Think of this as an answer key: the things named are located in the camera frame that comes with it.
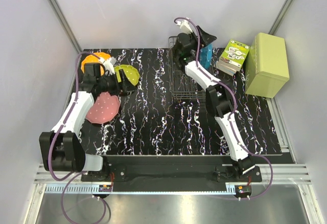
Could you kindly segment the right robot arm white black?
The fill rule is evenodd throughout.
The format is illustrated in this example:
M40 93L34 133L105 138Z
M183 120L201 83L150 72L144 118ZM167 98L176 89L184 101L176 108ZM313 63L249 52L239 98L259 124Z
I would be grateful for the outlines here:
M193 79L205 91L205 108L219 124L229 148L232 175L237 181L244 181L255 168L248 149L245 147L235 120L236 99L226 84L209 73L199 63L202 47L207 47L217 38L196 27L196 35L190 26L180 26L172 47L173 60L177 67Z

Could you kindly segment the blue dotted plate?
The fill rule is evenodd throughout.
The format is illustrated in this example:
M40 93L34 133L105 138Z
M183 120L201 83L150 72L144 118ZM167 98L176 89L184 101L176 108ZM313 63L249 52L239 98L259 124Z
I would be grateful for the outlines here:
M207 45L200 49L200 64L205 69L209 69L212 60L213 46Z

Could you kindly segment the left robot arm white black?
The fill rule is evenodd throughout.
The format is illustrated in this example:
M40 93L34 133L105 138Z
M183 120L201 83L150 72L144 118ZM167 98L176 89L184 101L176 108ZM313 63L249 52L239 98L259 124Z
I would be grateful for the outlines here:
M76 91L59 122L49 132L39 137L43 165L54 180L55 173L92 173L99 181L110 176L110 168L103 156L84 151L78 135L84 121L104 124L119 112L119 96L127 96L137 90L139 73L131 65L86 63L82 79L76 83Z

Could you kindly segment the black wire dish rack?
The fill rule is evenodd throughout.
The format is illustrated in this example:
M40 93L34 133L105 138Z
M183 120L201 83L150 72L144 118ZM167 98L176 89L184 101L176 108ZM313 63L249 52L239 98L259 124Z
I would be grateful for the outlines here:
M205 91L192 78L178 69L173 60L172 47L176 42L176 36L168 38L168 69L170 92L174 100L205 100Z

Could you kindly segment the pink dotted plate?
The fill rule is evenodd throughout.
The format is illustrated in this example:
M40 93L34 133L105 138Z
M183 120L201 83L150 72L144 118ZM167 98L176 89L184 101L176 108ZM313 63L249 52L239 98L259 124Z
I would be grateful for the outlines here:
M86 120L93 124L104 124L113 120L119 113L120 101L118 96L109 92L101 93L86 115Z

